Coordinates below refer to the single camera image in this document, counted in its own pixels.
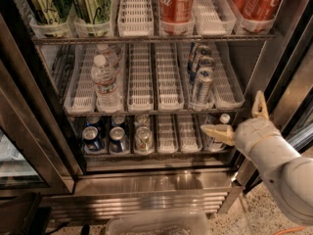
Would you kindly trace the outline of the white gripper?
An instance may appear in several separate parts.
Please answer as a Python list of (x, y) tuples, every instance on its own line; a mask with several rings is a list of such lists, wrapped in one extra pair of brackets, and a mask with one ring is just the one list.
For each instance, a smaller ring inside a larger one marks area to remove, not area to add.
[(270, 121), (264, 93), (258, 90), (251, 108), (250, 118), (240, 123), (234, 132), (228, 124), (203, 124), (201, 130), (209, 137), (236, 148), (248, 155), (253, 146), (270, 136), (280, 136), (281, 132)]

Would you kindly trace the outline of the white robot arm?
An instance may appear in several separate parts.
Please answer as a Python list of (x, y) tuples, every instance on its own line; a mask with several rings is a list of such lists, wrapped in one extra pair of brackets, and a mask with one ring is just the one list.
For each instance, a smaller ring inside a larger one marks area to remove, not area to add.
[(270, 120), (262, 91), (255, 95), (251, 118), (236, 128), (203, 124), (201, 130), (234, 146), (257, 168), (280, 211), (299, 225), (313, 225), (313, 159), (301, 156)]

